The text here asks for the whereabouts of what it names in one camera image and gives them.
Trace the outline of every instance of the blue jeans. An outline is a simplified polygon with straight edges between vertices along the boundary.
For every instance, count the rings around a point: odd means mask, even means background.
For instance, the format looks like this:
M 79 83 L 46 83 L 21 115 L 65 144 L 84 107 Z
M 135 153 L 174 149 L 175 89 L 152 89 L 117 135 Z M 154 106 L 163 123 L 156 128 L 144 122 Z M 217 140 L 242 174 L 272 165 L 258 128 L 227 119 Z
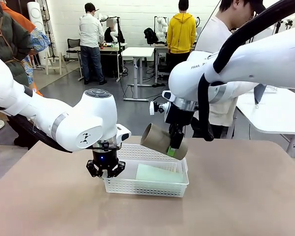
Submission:
M 84 80 L 89 81 L 89 65 L 94 65 L 95 72 L 100 82 L 104 80 L 100 62 L 99 48 L 91 48 L 87 46 L 80 46 L 82 66 L 84 72 Z

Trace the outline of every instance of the man in yellow hoodie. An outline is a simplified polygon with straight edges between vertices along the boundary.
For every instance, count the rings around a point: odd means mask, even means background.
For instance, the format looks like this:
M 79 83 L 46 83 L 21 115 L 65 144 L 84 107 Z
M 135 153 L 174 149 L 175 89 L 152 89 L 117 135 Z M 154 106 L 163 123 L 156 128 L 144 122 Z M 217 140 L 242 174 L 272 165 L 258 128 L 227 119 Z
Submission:
M 169 69 L 188 59 L 192 45 L 196 39 L 196 20 L 187 13 L 189 0 L 179 1 L 179 12 L 169 22 L 167 32 Z

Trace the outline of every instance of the dark green jacket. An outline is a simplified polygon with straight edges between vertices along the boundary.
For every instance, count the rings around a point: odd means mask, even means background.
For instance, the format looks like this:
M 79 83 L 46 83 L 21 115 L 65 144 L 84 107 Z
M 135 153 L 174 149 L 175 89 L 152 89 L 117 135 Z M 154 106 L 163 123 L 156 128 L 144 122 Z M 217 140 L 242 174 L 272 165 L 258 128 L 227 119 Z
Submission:
M 3 24 L 1 27 L 2 34 L 11 46 L 13 53 L 5 43 L 4 39 L 0 37 L 0 59 L 4 62 L 13 60 L 15 57 L 18 60 L 23 60 L 31 49 L 30 34 L 17 22 L 15 22 L 10 15 L 3 12 L 0 6 L 0 18 L 3 17 Z M 14 76 L 14 80 L 22 85 L 28 86 L 28 78 L 22 64 L 18 61 L 6 63 Z

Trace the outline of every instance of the white shirt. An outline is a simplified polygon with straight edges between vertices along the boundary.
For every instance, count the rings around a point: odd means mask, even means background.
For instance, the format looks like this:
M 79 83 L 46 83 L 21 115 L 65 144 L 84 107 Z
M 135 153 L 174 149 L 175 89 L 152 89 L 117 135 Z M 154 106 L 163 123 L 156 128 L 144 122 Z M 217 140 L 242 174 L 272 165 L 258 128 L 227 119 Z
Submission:
M 100 21 L 87 13 L 79 21 L 80 45 L 91 48 L 99 47 L 98 42 L 104 40 L 104 33 Z
M 224 22 L 213 16 L 201 32 L 195 50 L 210 53 L 218 52 L 230 36 L 231 32 Z M 230 127 L 232 125 L 238 96 L 249 92 L 258 85 L 250 82 L 231 83 L 235 86 L 233 97 L 223 103 L 210 104 L 209 121 L 213 125 Z

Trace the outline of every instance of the perforated basket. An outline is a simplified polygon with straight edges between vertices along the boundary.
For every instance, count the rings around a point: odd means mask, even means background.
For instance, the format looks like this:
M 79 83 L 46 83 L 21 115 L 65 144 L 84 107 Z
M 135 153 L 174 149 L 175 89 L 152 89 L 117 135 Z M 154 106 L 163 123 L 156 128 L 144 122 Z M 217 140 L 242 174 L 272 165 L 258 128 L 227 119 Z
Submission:
M 103 176 L 108 193 L 138 194 L 182 198 L 189 184 L 186 160 L 178 161 L 141 145 L 123 144 L 118 158 L 125 161 L 125 170 L 115 178 Z M 136 180 L 139 164 L 183 174 L 182 183 L 154 182 Z

